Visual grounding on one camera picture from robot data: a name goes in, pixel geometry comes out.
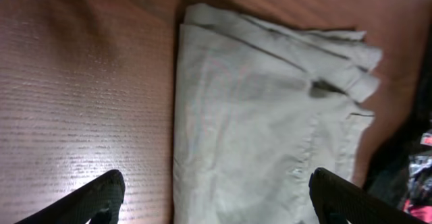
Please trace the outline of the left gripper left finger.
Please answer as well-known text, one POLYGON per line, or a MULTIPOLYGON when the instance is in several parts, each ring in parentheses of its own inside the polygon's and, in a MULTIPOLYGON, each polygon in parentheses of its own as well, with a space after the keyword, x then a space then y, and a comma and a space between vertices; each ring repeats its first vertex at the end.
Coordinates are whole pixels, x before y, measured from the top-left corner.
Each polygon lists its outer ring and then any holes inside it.
POLYGON ((117 224, 126 186, 112 169, 17 224, 117 224))

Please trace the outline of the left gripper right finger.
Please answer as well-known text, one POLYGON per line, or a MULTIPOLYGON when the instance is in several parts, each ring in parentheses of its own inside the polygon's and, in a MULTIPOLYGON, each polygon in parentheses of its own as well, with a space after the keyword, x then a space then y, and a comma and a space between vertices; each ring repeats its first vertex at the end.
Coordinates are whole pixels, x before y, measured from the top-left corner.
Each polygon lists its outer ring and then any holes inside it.
POLYGON ((319 167, 311 174, 309 195, 320 224, 423 224, 369 196, 338 175, 319 167))

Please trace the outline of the khaki beige shorts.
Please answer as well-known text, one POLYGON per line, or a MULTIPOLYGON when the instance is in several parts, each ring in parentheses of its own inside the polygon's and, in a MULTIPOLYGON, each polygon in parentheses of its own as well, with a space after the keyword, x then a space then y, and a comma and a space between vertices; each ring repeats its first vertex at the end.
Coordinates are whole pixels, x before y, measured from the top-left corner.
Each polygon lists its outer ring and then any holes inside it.
POLYGON ((316 223, 311 173, 351 180, 382 57, 349 30, 292 30, 199 3, 180 26, 174 221, 316 223))

